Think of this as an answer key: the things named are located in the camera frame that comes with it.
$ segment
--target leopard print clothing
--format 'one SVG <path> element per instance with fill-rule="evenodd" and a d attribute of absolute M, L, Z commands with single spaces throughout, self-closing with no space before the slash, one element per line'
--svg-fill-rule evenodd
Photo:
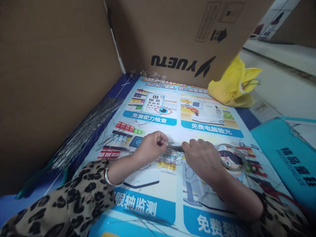
<path fill-rule="evenodd" d="M 104 178 L 106 161 L 88 163 L 64 186 L 8 220 L 1 236 L 87 236 L 107 209 L 115 205 L 114 188 Z"/>
<path fill-rule="evenodd" d="M 8 220 L 0 236 L 87 236 L 91 225 L 115 205 L 114 188 L 104 178 L 107 165 L 88 163 L 72 181 Z M 246 225 L 252 236 L 309 236 L 292 210 L 266 193 L 256 194 L 264 212 L 257 222 Z"/>
<path fill-rule="evenodd" d="M 257 193 L 264 207 L 262 216 L 250 225 L 252 236 L 311 236 L 310 229 L 292 209 L 267 193 Z"/>

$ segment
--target bundle of metal wires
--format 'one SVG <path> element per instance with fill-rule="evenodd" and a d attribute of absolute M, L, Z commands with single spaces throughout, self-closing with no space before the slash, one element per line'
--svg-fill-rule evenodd
<path fill-rule="evenodd" d="M 100 101 L 53 155 L 52 158 L 55 160 L 51 169 L 66 169 L 71 163 L 77 162 L 76 158 L 88 144 L 98 139 L 95 136 L 96 132 L 100 127 L 106 127 L 111 115 L 122 102 L 121 98 L 106 98 Z"/>

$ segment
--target eye illustration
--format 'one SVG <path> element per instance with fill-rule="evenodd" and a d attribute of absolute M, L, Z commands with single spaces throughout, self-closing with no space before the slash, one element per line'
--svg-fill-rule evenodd
<path fill-rule="evenodd" d="M 232 163 L 229 160 L 224 160 L 224 162 L 228 165 L 228 166 L 232 166 Z"/>
<path fill-rule="evenodd" d="M 157 113 L 163 114 L 163 115 L 167 115 L 167 114 L 171 114 L 172 111 L 166 107 L 159 107 L 155 109 Z"/>

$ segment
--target yellow plastic bag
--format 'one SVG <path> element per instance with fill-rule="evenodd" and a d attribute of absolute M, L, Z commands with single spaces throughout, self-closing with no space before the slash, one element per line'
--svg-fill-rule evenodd
<path fill-rule="evenodd" d="M 248 93 L 259 84 L 256 78 L 261 71 L 260 68 L 245 68 L 238 55 L 220 81 L 208 84 L 207 93 L 227 106 L 250 107 L 254 100 Z"/>

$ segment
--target silver bangle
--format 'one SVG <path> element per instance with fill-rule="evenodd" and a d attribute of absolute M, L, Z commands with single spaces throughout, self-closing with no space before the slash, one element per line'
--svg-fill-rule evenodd
<path fill-rule="evenodd" d="M 105 168 L 105 174 L 104 174 L 105 181 L 106 181 L 109 185 L 111 185 L 111 186 L 113 186 L 113 187 L 119 187 L 119 186 L 121 186 L 121 185 L 124 183 L 124 181 L 123 181 L 121 184 L 118 184 L 118 185 L 112 184 L 112 183 L 109 181 L 109 178 L 108 178 L 108 170 L 109 170 L 111 164 L 109 164 L 109 166 L 108 166 L 107 168 Z"/>

